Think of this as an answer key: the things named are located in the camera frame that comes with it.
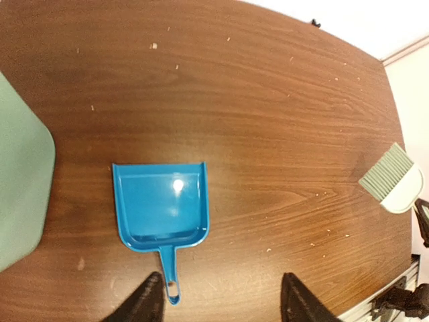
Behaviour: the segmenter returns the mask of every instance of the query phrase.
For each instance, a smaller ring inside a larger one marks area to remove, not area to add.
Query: wood grain
[[[118,237],[112,162],[208,164],[210,234],[178,252],[167,322],[280,321],[284,272],[339,314],[409,267],[410,216],[357,184],[403,145],[376,59],[236,1],[2,1],[0,30],[57,149],[42,241],[0,274],[3,321],[98,321],[160,270]]]

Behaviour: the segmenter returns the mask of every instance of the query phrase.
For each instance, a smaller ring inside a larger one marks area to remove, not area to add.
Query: brown wooden surface
[[[3,0],[0,44],[57,149],[42,241],[0,273],[2,321],[98,321],[160,269],[118,237],[112,162],[208,164],[210,234],[178,252],[167,322],[280,321],[288,271],[339,314],[409,266],[410,216],[357,184],[402,143],[360,50],[234,1]]]

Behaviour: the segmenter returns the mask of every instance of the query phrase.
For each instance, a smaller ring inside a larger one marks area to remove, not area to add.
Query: light green container
[[[50,132],[0,72],[0,272],[39,244],[54,162]]]

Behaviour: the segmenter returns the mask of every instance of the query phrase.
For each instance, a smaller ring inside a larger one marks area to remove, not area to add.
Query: dustpan handle
[[[176,305],[180,302],[180,289],[176,270],[176,249],[173,246],[162,246],[160,247],[160,256],[166,278],[168,300],[173,305]]]

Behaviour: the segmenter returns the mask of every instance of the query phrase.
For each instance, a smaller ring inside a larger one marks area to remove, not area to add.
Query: blue dustpan
[[[122,242],[135,252],[160,253],[168,300],[178,304],[176,249],[208,234],[206,164],[114,164],[113,184]]]

